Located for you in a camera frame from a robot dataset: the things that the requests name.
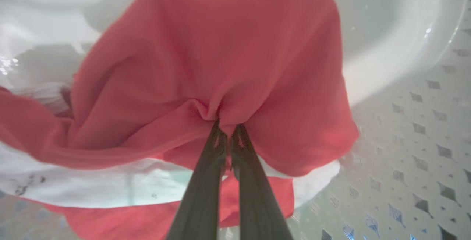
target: laundry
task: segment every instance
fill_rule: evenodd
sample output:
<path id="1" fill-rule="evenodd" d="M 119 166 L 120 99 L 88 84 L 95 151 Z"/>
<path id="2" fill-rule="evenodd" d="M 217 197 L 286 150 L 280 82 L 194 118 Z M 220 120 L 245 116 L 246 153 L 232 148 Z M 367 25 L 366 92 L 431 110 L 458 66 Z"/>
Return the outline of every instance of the laundry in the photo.
<path id="1" fill-rule="evenodd" d="M 135 0 L 70 99 L 58 84 L 46 98 L 0 89 L 0 190 L 44 177 L 18 196 L 81 238 L 162 239 L 219 118 L 227 135 L 245 125 L 288 217 L 358 137 L 341 71 L 333 0 Z M 220 201 L 220 226 L 237 225 L 230 171 Z"/>

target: glossy white surface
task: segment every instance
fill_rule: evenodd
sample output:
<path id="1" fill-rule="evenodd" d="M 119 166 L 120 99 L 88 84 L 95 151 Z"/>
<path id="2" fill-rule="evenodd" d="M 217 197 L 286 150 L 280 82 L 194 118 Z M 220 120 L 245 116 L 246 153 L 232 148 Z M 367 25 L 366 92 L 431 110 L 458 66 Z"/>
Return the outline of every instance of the glossy white surface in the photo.
<path id="1" fill-rule="evenodd" d="M 0 84 L 70 82 L 132 0 L 0 0 Z M 432 67 L 466 0 L 336 0 L 351 105 Z"/>

